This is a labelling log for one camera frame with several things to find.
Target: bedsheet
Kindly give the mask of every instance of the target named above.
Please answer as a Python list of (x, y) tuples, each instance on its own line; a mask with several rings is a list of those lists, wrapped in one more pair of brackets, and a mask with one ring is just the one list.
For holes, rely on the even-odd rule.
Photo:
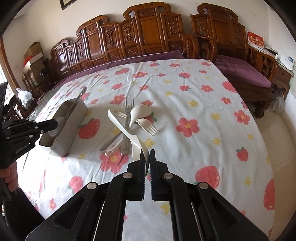
[[(161, 60), (99, 71), (63, 85), (36, 121), (52, 118), (66, 100), (82, 96), (89, 111), (69, 154), (47, 154), (38, 141), (19, 170), (19, 184), (43, 217), (49, 217), (89, 182), (99, 184), (126, 171), (132, 161), (117, 151), (106, 157), (104, 140), (118, 133), (107, 111), (122, 110), (127, 94), (153, 113), (159, 132), (136, 133), (156, 159), (185, 182), (208, 182), (267, 235), (274, 219), (272, 169), (259, 129), (230, 82), (202, 59)], [(123, 240), (173, 240), (168, 202), (151, 200), (149, 175), (145, 200), (128, 202)]]

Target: fork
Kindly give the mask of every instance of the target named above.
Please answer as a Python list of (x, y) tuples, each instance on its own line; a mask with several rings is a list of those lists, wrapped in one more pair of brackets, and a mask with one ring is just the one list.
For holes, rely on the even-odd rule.
[[(135, 106), (133, 96), (132, 95), (126, 95), (125, 100), (125, 113), (127, 115), (126, 122), (125, 122), (125, 128), (129, 130), (129, 118), (131, 115), (131, 109)], [(123, 140), (120, 145), (120, 154), (121, 155), (127, 155), (129, 151), (129, 141), (126, 135), (123, 136)]]

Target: spoon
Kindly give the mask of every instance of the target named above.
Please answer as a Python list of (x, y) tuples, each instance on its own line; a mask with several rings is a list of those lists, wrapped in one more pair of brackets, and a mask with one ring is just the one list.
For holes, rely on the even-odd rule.
[(132, 108), (129, 129), (132, 128), (133, 124), (135, 123), (135, 120), (149, 116), (151, 115), (151, 113), (152, 113), (151, 108), (144, 104), (137, 105), (134, 108)]

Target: carved wooden headboard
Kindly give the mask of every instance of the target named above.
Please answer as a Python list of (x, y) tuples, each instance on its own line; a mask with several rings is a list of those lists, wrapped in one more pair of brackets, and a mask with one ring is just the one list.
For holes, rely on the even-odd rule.
[(186, 49), (188, 57), (198, 58), (197, 38), (185, 34), (181, 15), (170, 11), (164, 2), (151, 2), (129, 7), (121, 23), (110, 23), (100, 15), (82, 24), (73, 43), (63, 39), (52, 48), (55, 77), (63, 79), (110, 61), (173, 50)]

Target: floor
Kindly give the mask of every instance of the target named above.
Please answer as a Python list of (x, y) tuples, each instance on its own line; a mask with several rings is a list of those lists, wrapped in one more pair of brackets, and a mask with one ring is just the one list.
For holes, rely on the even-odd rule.
[(275, 241), (296, 210), (296, 149), (282, 116), (267, 110), (256, 123), (274, 173), (276, 208), (270, 241)]

